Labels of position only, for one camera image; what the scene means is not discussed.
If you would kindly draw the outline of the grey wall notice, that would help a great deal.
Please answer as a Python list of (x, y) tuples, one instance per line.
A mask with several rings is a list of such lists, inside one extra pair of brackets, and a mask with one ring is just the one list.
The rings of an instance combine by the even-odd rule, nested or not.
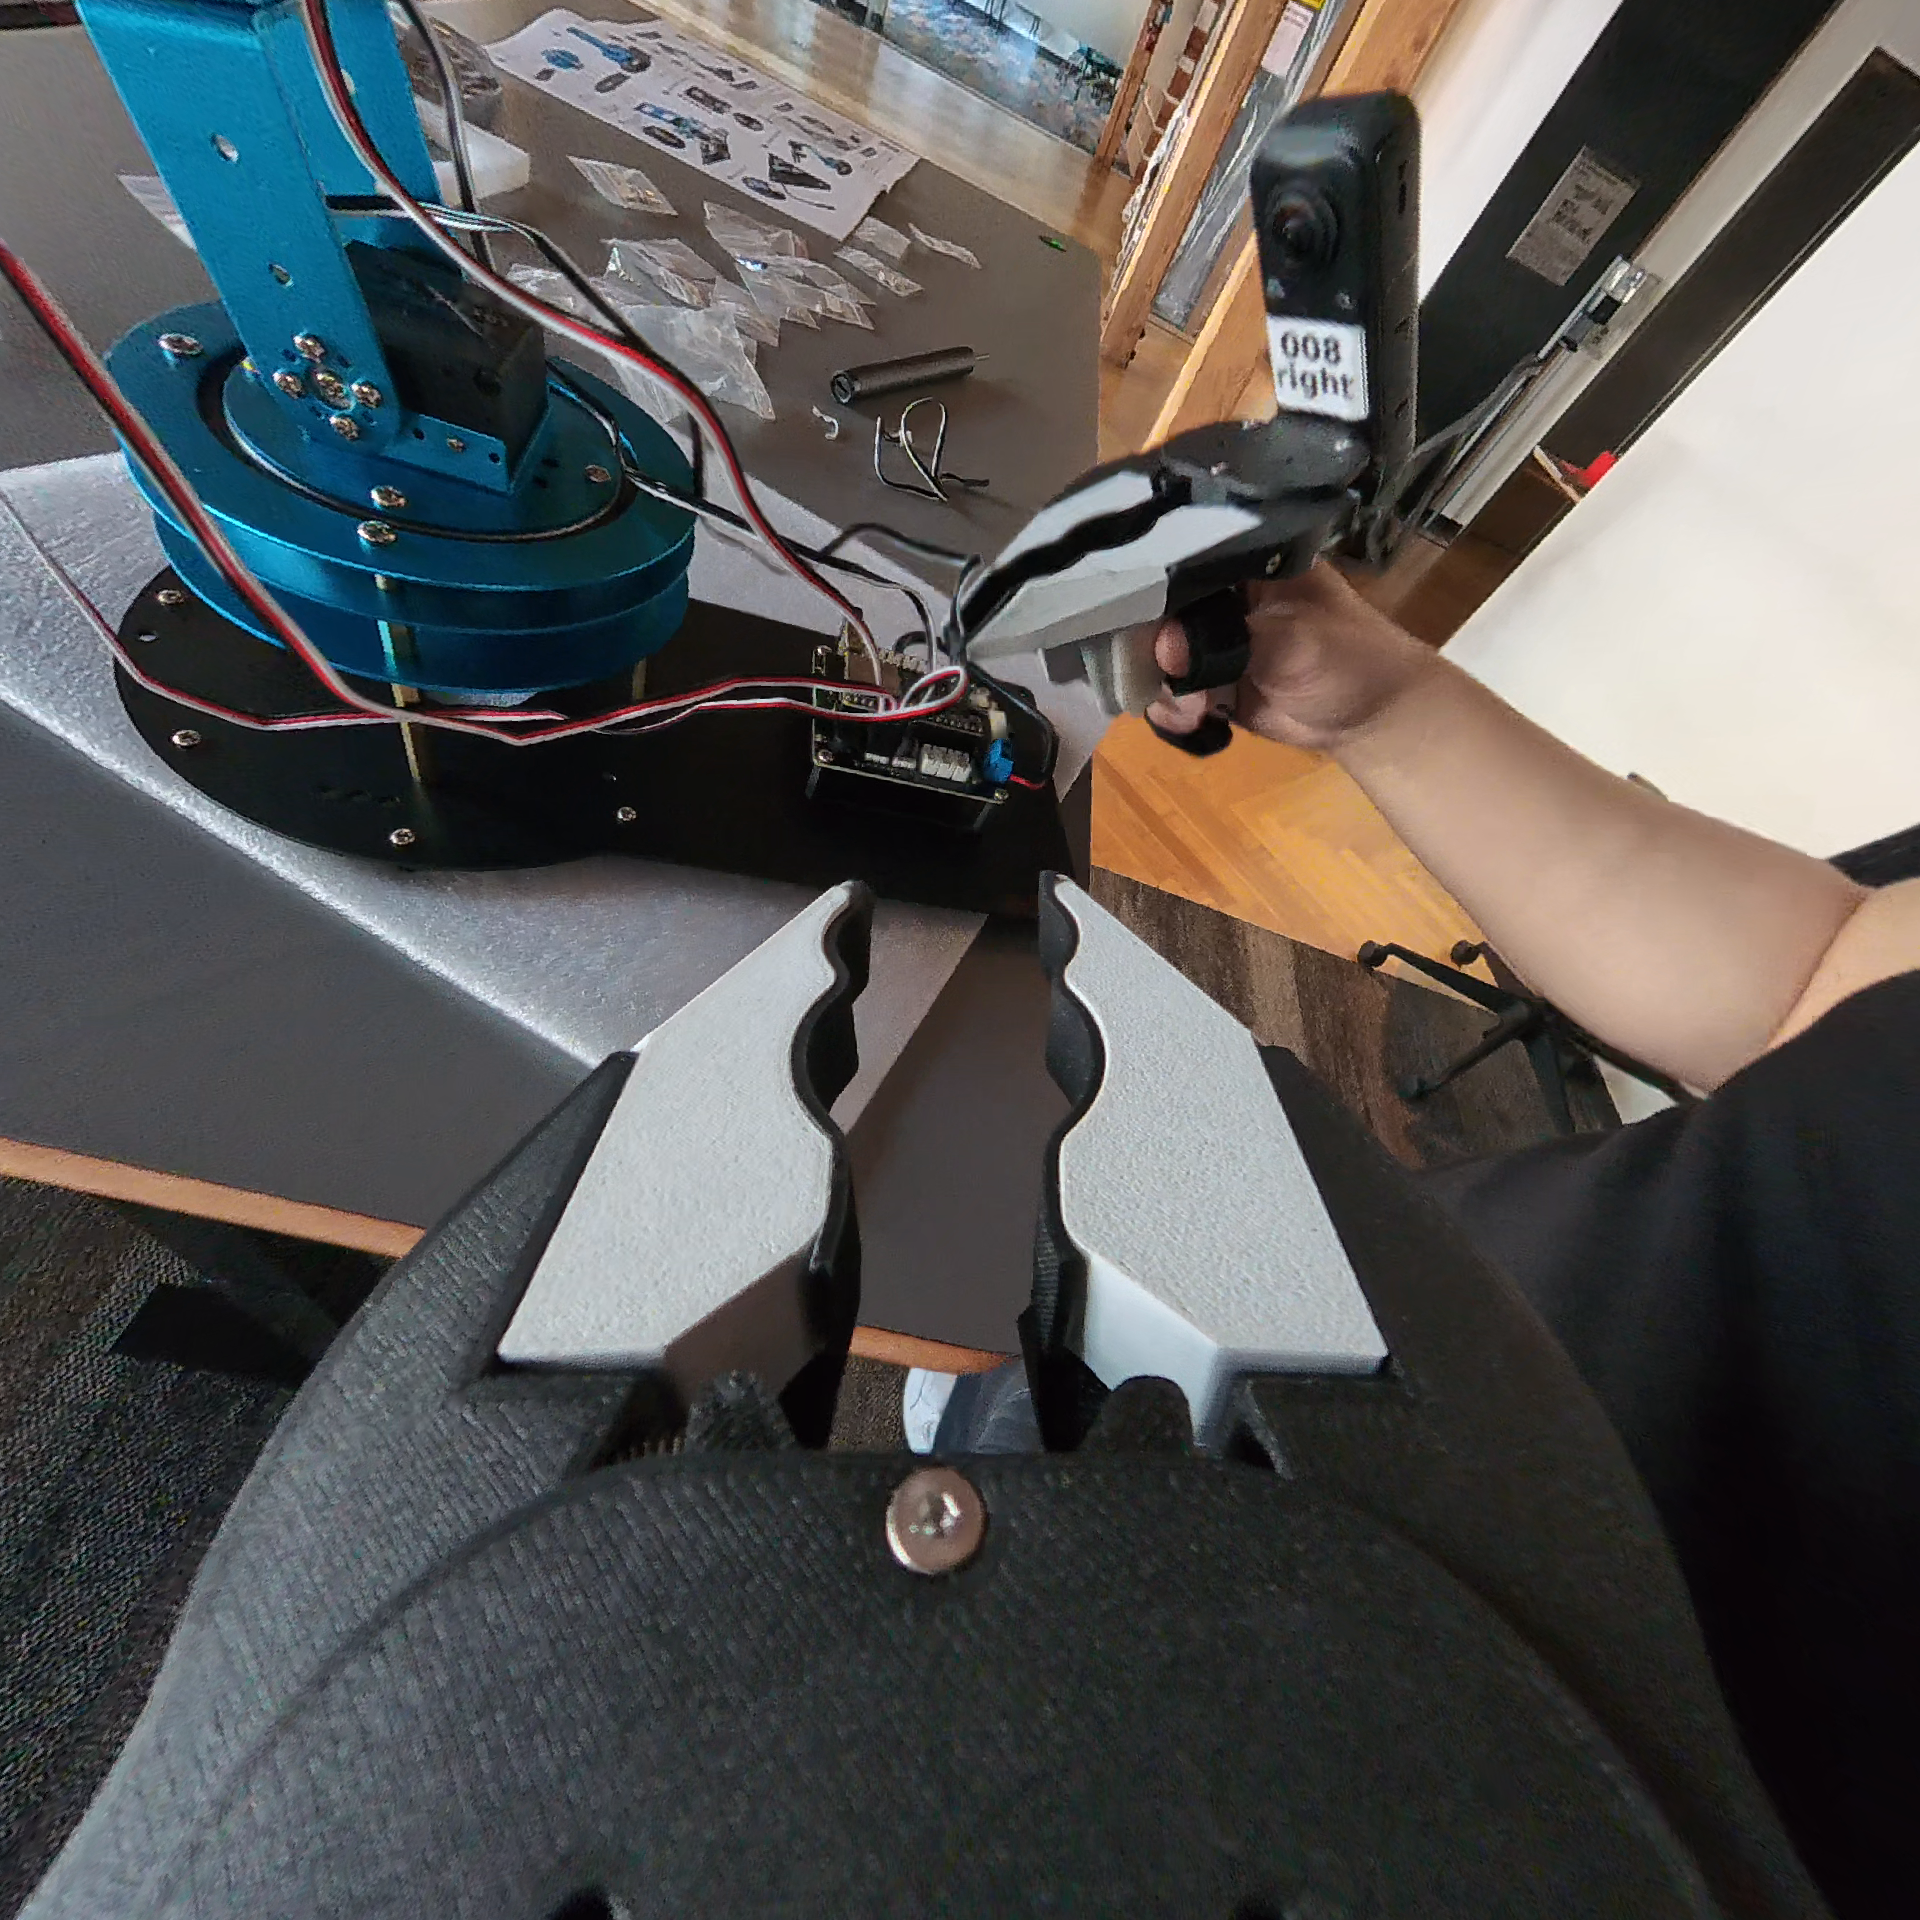
[(1504, 258), (1550, 287), (1565, 287), (1638, 187), (1638, 179), (1595, 148), (1577, 148)]

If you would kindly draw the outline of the printed instruction sheet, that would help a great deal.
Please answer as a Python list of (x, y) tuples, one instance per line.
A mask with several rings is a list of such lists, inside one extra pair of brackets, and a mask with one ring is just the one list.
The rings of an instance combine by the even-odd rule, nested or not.
[(548, 9), (486, 45), (491, 65), (651, 159), (850, 237), (916, 155), (662, 21)]

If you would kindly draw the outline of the black control circuit board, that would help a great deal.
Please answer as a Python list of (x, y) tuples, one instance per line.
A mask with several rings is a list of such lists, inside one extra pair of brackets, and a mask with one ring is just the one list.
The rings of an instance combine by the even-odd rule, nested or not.
[(884, 717), (883, 701), (900, 704), (921, 663), (872, 661), (854, 640), (819, 642), (812, 677), (810, 801), (979, 833), (1013, 797), (1013, 714), (997, 692), (972, 687), (940, 712)]

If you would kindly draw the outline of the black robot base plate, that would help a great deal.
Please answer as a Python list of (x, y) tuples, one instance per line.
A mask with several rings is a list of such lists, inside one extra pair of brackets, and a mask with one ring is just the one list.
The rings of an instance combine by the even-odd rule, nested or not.
[[(803, 708), (691, 714), (662, 730), (505, 747), (433, 728), (262, 731), (238, 715), (346, 708), (296, 659), (205, 608), (166, 568), (123, 618), (115, 688), (148, 749), (228, 815), (298, 844), (388, 866), (515, 871), (628, 852), (763, 881), (862, 881), (876, 896), (1030, 921), (1043, 874), (1085, 866), (1030, 712), (1013, 714), (1013, 797), (979, 833), (806, 796)], [(824, 640), (771, 618), (691, 604), (646, 663), (642, 697), (769, 675), (816, 682)]]

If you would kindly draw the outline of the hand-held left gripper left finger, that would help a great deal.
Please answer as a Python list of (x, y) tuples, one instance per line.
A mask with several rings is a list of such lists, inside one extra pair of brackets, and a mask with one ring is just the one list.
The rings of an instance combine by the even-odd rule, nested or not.
[(838, 1339), (829, 1105), (858, 1068), (872, 929), (872, 890), (836, 882), (637, 1042), (497, 1345), (505, 1367), (801, 1375)]

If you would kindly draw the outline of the pile of clear plastic bags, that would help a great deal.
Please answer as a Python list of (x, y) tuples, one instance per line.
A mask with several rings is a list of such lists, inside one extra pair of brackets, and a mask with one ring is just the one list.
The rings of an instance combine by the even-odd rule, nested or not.
[[(157, 176), (121, 175), (120, 184), (184, 247), (197, 249), (186, 218)], [(608, 331), (616, 331), (617, 321), (642, 349), (675, 361), (701, 395), (761, 421), (777, 418), (777, 409), (757, 367), (760, 347), (777, 347), (781, 324), (816, 330), (832, 321), (872, 330), (869, 307), (877, 300), (874, 287), (897, 298), (924, 292), (884, 258), (841, 247), (838, 261), (862, 276), (850, 282), (836, 268), (804, 256), (794, 232), (757, 224), (717, 204), (704, 207), (704, 219), (732, 272), (715, 271), (676, 237), (616, 236), (608, 240), (608, 268), (588, 274), (585, 268), (561, 258), (561, 245), (533, 226), (484, 211), (428, 211), (461, 242), (509, 240), (537, 252), (544, 265), (507, 265), (507, 276), (529, 298)]]

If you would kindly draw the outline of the dark parts bag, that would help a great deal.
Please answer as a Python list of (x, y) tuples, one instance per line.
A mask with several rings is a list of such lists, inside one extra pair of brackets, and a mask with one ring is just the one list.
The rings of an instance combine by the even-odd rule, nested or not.
[(459, 84), (465, 122), (491, 133), (504, 100), (500, 75), (491, 59), (469, 34), (441, 16), (428, 13), (428, 27), (444, 67)]

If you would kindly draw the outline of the white foam sheet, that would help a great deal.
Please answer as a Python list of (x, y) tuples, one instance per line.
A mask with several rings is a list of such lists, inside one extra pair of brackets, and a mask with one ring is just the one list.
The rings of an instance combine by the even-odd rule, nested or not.
[(120, 616), (161, 568), (121, 464), (4, 471), (4, 715), (61, 752), (107, 808), (97, 851), (156, 904), (161, 856), (326, 911), (577, 1065), (676, 1013), (824, 885), (628, 852), (537, 871), (398, 871), (304, 848), (216, 808), (133, 731), (75, 593)]

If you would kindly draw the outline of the person's right forearm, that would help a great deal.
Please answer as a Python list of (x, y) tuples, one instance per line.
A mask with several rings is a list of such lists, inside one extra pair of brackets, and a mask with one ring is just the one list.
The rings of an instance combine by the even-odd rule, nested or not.
[(1696, 1092), (1918, 965), (1915, 882), (1660, 801), (1446, 659), (1342, 640), (1332, 756), (1524, 980)]

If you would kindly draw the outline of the person's right hand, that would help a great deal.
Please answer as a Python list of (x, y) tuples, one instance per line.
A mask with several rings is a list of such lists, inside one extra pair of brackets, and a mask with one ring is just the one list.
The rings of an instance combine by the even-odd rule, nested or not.
[(1163, 690), (1146, 721), (1163, 737), (1230, 728), (1309, 752), (1337, 752), (1441, 653), (1373, 608), (1331, 564), (1238, 589), (1251, 659), (1234, 688)]

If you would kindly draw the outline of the black screwdriver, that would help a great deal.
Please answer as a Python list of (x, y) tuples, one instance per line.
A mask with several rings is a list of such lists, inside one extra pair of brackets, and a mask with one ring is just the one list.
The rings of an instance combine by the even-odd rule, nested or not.
[(981, 361), (982, 354), (969, 345), (912, 353), (853, 368), (838, 368), (829, 372), (827, 391), (834, 402), (854, 407), (862, 402), (877, 402), (893, 395), (952, 386), (972, 377)]

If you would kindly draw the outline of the black office chair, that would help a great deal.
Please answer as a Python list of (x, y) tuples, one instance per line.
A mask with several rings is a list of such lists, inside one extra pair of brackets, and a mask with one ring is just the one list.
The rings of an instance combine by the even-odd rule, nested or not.
[(1476, 1042), (1453, 1060), (1398, 1079), (1396, 1092), (1405, 1105), (1421, 1107), (1497, 1055), (1515, 1050), (1531, 1069), (1547, 1123), (1558, 1136), (1614, 1131), (1624, 1125), (1600, 1072), (1602, 1047), (1546, 996), (1524, 988), (1485, 943), (1457, 943), (1446, 960), (1404, 944), (1368, 943), (1355, 952), (1355, 962), (1369, 973), (1402, 962), (1421, 980), (1452, 989), (1490, 1018)]

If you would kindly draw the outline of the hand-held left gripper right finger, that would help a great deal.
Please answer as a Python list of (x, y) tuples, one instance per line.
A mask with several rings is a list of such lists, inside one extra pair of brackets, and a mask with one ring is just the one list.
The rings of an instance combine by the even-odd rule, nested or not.
[(1094, 1379), (1372, 1377), (1388, 1357), (1252, 1031), (1046, 874), (1046, 1151), (1034, 1314)]

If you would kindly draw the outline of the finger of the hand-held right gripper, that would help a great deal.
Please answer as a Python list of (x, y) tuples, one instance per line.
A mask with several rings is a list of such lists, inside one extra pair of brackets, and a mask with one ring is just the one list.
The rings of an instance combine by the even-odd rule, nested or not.
[(1148, 552), (1184, 508), (1186, 480), (1156, 464), (1094, 468), (969, 575), (953, 597), (953, 635), (1037, 637), (1060, 623), (1065, 635), (1084, 634), (1093, 608), (1163, 577), (1165, 563)]
[(1224, 544), (1260, 536), (1265, 519), (1234, 505), (1176, 508), (1133, 537), (1094, 546), (1099, 530), (1138, 522), (1062, 503), (1035, 517), (955, 602), (955, 637), (969, 659), (1045, 653), (1137, 628), (1168, 611), (1171, 575)]

